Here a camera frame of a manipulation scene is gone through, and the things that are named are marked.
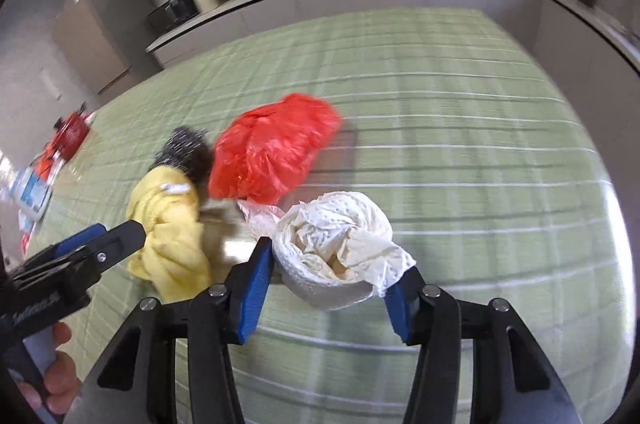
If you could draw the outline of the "person's left hand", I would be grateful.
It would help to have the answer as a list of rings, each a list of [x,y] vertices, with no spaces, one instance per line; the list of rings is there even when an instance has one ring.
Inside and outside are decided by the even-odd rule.
[[[65,322],[56,322],[50,328],[23,340],[29,355],[35,355],[36,366],[42,366],[44,360],[49,360],[47,369],[41,371],[42,384],[47,392],[45,397],[31,384],[16,382],[32,410],[47,407],[51,414],[64,415],[79,394],[82,383],[77,376],[76,364],[70,355],[58,350],[58,347],[71,338],[70,327]]]

